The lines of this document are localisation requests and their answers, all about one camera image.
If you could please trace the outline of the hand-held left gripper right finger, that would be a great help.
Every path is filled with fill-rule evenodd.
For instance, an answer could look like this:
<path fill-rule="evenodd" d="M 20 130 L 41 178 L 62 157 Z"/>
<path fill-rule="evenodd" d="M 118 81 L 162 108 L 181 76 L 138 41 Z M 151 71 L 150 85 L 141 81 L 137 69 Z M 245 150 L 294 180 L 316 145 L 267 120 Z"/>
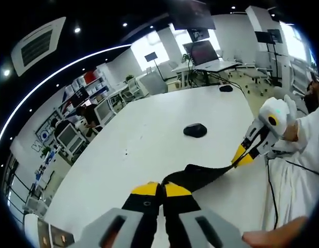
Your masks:
<path fill-rule="evenodd" d="M 249 247 L 236 226 L 211 210 L 201 209 L 184 187 L 168 182 L 163 190 L 170 247 Z"/>

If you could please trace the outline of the person's left hand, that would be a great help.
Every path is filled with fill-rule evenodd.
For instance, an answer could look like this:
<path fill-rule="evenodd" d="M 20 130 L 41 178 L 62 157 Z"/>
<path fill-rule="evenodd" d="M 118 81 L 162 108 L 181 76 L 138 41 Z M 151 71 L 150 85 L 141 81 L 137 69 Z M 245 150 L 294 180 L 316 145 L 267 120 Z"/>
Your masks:
<path fill-rule="evenodd" d="M 247 231 L 242 240 L 251 247 L 286 247 L 300 234 L 307 220 L 307 216 L 300 216 L 271 231 Z"/>

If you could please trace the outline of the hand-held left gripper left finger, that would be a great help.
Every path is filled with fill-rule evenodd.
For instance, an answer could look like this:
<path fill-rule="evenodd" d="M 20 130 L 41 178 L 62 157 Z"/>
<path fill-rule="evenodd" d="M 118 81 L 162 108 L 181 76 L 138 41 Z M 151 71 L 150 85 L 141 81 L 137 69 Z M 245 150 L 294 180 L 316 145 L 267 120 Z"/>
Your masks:
<path fill-rule="evenodd" d="M 121 208 L 112 208 L 88 224 L 73 247 L 151 247 L 161 206 L 161 184 L 132 190 Z"/>

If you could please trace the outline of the person's right hand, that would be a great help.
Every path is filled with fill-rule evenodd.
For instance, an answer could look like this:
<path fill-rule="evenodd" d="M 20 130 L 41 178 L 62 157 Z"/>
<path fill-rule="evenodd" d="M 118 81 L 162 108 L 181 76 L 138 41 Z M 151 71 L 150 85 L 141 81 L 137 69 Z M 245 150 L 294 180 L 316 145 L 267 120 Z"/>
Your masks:
<path fill-rule="evenodd" d="M 299 141 L 299 119 L 296 119 L 296 121 L 292 124 L 287 125 L 283 135 L 282 139 L 288 142 L 297 142 Z"/>

